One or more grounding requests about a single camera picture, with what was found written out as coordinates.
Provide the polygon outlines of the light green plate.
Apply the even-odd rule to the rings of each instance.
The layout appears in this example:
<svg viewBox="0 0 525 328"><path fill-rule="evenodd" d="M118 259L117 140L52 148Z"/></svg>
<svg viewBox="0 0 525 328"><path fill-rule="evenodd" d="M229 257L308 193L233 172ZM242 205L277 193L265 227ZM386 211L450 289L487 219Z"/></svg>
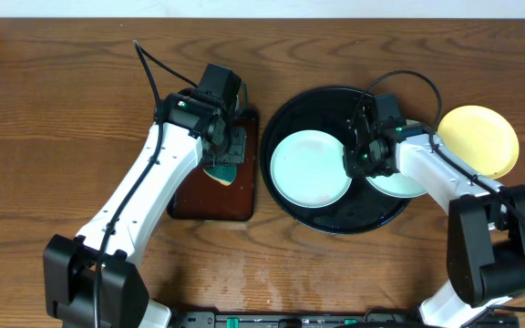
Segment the light green plate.
<svg viewBox="0 0 525 328"><path fill-rule="evenodd" d="M334 204L352 184L344 168L344 145L320 130L298 131L280 141L270 175L283 198L309 209Z"/></svg>
<svg viewBox="0 0 525 328"><path fill-rule="evenodd" d="M367 177L366 180L376 190L395 198L412 199L427 193L420 184L401 173L389 177Z"/></svg>

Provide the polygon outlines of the light green plate front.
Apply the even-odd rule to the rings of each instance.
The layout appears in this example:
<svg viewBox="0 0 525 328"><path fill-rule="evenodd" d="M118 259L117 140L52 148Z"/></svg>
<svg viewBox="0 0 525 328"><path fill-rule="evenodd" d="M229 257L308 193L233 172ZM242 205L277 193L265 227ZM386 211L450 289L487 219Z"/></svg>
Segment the light green plate front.
<svg viewBox="0 0 525 328"><path fill-rule="evenodd" d="M298 131L280 141L270 175L283 198L309 209L334 204L352 184L344 168L344 145L320 130Z"/></svg>

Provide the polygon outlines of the green scouring sponge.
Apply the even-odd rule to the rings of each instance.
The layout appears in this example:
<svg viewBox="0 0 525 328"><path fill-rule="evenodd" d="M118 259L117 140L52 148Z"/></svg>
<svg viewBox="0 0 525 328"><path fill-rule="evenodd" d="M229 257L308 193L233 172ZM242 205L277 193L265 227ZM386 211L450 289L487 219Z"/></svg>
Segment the green scouring sponge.
<svg viewBox="0 0 525 328"><path fill-rule="evenodd" d="M209 166L203 169L204 173L218 181L223 186L230 186L237 176L236 165L217 165Z"/></svg>

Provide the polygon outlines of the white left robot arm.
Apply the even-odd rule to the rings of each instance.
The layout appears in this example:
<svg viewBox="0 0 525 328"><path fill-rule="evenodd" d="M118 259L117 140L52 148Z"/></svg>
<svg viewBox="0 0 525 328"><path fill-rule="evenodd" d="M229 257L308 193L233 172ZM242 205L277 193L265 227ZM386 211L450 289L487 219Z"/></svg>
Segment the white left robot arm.
<svg viewBox="0 0 525 328"><path fill-rule="evenodd" d="M247 129L229 105L170 94L156 108L144 149L101 210L43 254L46 312L66 327L167 327L171 309L149 297L139 267L149 238L182 182L203 160L245 158Z"/></svg>

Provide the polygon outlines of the yellow plate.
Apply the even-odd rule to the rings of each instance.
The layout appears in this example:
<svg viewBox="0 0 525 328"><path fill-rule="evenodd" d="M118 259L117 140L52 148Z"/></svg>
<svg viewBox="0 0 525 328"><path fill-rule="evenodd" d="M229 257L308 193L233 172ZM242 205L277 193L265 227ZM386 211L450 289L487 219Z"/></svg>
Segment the yellow plate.
<svg viewBox="0 0 525 328"><path fill-rule="evenodd" d="M452 153L490 179L505 176L519 158L520 144L513 126L489 108L455 108L441 119L437 133Z"/></svg>

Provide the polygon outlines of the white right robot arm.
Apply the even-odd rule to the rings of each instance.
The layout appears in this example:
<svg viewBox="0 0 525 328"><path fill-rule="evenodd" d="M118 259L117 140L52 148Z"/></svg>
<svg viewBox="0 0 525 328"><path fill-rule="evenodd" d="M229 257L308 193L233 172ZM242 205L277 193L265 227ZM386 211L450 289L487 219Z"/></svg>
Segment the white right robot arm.
<svg viewBox="0 0 525 328"><path fill-rule="evenodd" d="M399 118L350 122L344 167L351 177L401 173L448 215L448 282L419 305L423 324L466 327L525 293L524 185L482 176L432 128Z"/></svg>

